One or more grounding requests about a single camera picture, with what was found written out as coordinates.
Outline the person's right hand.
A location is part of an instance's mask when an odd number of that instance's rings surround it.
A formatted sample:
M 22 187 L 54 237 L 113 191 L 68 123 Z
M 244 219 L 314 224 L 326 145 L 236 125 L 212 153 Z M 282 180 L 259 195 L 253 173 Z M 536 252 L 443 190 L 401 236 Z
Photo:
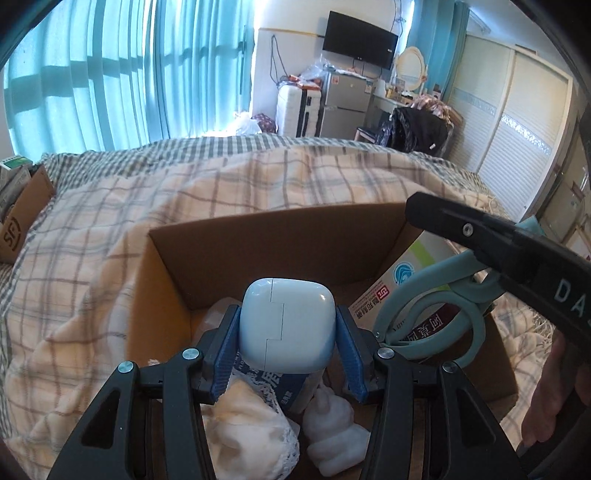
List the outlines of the person's right hand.
M 522 423 L 522 441 L 526 447 L 536 442 L 546 442 L 554 433 L 556 417 L 568 396 L 561 377 L 561 363 L 566 348 L 565 336 L 555 330 L 550 354 Z

